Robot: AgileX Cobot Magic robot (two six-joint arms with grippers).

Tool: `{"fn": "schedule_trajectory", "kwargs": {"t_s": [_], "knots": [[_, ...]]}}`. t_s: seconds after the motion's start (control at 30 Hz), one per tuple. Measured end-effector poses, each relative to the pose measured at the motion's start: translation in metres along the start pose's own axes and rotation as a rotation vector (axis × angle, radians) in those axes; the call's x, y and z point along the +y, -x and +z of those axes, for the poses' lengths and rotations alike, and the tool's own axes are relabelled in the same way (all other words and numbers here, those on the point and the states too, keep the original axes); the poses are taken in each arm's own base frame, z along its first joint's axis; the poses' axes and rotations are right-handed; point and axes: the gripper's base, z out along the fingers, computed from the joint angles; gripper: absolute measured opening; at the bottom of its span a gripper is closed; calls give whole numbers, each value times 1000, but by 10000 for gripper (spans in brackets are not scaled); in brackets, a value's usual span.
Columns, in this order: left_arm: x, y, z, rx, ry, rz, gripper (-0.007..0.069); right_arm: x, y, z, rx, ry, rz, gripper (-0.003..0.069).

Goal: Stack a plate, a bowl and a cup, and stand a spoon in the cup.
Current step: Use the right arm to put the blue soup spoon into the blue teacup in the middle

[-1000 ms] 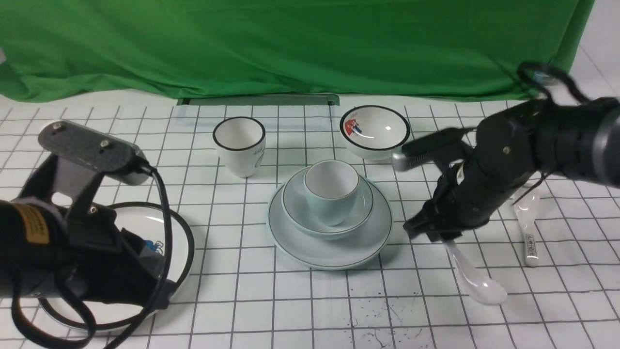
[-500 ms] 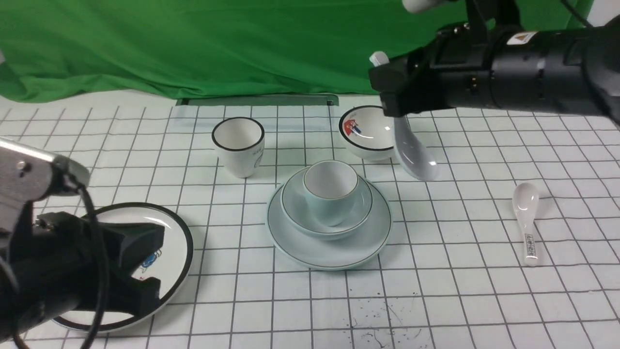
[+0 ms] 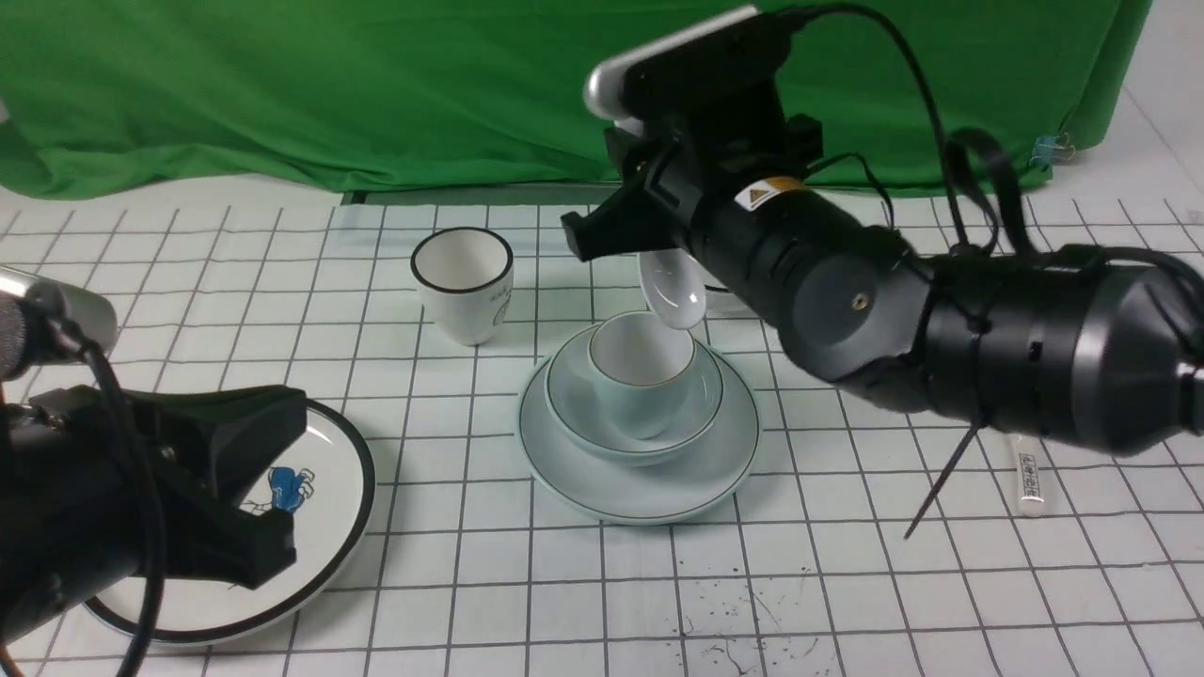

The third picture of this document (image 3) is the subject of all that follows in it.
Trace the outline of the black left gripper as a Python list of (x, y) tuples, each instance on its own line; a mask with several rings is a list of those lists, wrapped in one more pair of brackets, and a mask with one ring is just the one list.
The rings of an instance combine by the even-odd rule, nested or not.
[[(2, 601), (83, 604), (142, 575), (142, 520), (117, 466), (96, 390), (6, 404), (2, 432)], [(160, 395), (160, 443), (216, 498), (244, 498), (307, 428), (289, 385)], [(256, 589), (296, 563), (285, 511), (202, 507), (166, 522), (166, 575)]]

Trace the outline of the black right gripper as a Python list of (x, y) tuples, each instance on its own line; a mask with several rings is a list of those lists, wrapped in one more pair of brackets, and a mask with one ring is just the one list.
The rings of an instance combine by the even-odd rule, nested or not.
[(769, 83), (691, 113), (613, 120), (621, 186), (561, 217), (580, 261), (681, 249), (765, 320), (921, 320), (911, 249), (801, 178), (813, 120), (786, 120)]

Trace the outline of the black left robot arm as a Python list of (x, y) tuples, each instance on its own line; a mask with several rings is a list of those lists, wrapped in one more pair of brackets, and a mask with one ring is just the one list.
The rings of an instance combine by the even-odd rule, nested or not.
[[(288, 385), (125, 392), (165, 518), (167, 581), (256, 589), (296, 561), (293, 516), (242, 504), (307, 428)], [(2, 416), (2, 640), (146, 575), (138, 491), (116, 420), (93, 385), (8, 404)]]

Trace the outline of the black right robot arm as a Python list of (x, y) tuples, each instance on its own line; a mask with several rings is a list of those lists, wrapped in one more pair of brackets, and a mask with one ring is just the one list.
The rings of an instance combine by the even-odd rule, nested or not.
[(803, 184), (822, 126), (769, 86), (606, 139), (622, 183), (563, 217), (572, 253), (684, 251), (827, 385), (1115, 455), (1202, 434), (1202, 278), (1175, 257), (920, 257)]

